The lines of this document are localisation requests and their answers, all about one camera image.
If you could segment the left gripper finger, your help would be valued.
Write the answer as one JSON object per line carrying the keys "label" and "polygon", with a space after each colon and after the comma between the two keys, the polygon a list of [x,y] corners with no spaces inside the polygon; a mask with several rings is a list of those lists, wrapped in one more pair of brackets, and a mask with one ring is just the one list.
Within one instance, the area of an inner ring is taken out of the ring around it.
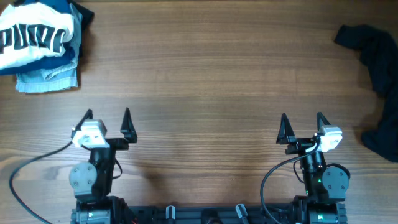
{"label": "left gripper finger", "polygon": [[123,134],[124,139],[129,143],[137,143],[137,133],[132,123],[132,118],[129,108],[125,109],[120,132]]}
{"label": "left gripper finger", "polygon": [[88,119],[93,119],[92,109],[88,109],[83,118],[78,122],[78,124],[72,128],[71,137],[74,137],[77,131],[81,131],[82,124]]}

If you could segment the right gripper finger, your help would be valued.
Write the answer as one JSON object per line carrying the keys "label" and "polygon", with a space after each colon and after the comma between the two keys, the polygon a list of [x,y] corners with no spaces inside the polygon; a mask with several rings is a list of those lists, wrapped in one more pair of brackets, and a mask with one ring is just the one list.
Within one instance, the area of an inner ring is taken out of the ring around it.
{"label": "right gripper finger", "polygon": [[277,135],[277,144],[291,144],[295,142],[295,133],[285,113],[281,115],[280,129]]}
{"label": "right gripper finger", "polygon": [[317,113],[317,129],[319,133],[325,133],[330,127],[330,122],[325,118],[322,112]]}

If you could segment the white t-shirt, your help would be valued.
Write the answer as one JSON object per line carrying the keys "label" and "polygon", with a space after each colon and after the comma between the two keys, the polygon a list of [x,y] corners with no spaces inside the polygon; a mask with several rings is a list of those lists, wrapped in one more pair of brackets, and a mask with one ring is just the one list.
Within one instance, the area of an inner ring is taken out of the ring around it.
{"label": "white t-shirt", "polygon": [[73,37],[74,19],[41,2],[7,6],[1,14],[1,69],[61,57]]}

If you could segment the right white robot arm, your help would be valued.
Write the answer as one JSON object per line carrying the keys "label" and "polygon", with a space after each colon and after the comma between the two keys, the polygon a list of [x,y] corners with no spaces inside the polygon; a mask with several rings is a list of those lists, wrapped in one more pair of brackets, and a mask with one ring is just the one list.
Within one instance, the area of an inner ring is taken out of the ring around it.
{"label": "right white robot arm", "polygon": [[324,153],[337,147],[342,130],[319,112],[318,131],[310,138],[297,138],[287,115],[281,116],[277,144],[286,144],[286,154],[296,154],[306,195],[296,196],[289,205],[288,223],[344,224],[348,222],[345,205],[351,174],[344,166],[325,162]]}

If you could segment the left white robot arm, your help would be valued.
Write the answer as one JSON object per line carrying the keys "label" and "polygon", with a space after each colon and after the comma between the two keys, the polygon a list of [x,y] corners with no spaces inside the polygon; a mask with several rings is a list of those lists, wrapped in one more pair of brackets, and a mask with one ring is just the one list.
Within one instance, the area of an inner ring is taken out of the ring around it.
{"label": "left white robot arm", "polygon": [[126,108],[120,129],[123,137],[107,138],[103,121],[93,118],[88,110],[72,129],[71,139],[75,147],[90,152],[86,162],[75,165],[69,174],[69,182],[76,198],[72,210],[72,223],[137,223],[137,216],[124,199],[110,196],[114,179],[114,167],[120,167],[117,151],[126,151],[137,143],[137,133],[129,108]]}

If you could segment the folded light blue garment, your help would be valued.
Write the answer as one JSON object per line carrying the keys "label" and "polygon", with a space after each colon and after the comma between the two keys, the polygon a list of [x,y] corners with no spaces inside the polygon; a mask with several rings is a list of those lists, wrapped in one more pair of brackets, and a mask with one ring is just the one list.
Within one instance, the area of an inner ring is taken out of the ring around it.
{"label": "folded light blue garment", "polygon": [[75,56],[71,62],[53,69],[40,69],[16,75],[16,90],[21,93],[45,93],[51,91],[62,91],[78,87],[77,66],[81,49],[81,23],[83,15],[71,2],[69,4],[74,18],[74,33],[70,48]]}

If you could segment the folded blue shirt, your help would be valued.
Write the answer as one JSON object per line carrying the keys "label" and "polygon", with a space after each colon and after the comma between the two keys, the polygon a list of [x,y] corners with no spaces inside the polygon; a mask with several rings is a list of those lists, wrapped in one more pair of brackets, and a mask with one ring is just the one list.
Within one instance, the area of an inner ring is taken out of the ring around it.
{"label": "folded blue shirt", "polygon": [[[70,13],[70,14],[72,13],[68,1],[23,1],[23,3],[18,6],[32,4],[35,2],[41,2],[42,4],[46,4],[60,13]],[[71,41],[64,44],[66,52],[61,57],[43,57],[38,61],[31,62],[21,67],[1,69],[1,75],[25,73],[39,69],[52,69],[62,65],[66,65],[75,56],[73,49],[70,48],[70,42]]]}

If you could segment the black garment at right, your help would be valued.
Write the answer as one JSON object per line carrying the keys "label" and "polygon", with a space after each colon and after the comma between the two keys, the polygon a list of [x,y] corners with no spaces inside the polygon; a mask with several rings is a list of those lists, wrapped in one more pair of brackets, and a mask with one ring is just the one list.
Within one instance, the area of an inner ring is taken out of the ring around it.
{"label": "black garment at right", "polygon": [[369,25],[342,25],[335,43],[360,52],[368,68],[373,91],[385,99],[376,129],[365,131],[361,140],[368,149],[397,162],[397,44],[390,33]]}

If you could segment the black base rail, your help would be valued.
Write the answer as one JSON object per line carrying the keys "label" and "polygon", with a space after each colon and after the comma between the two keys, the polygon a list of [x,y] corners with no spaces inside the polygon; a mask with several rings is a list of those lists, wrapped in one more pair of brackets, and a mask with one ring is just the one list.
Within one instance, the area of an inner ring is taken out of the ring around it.
{"label": "black base rail", "polygon": [[294,205],[268,204],[272,218],[266,217],[261,206],[242,203],[229,207],[129,207],[118,213],[110,208],[76,208],[72,210],[71,223],[330,223],[347,224],[343,204]]}

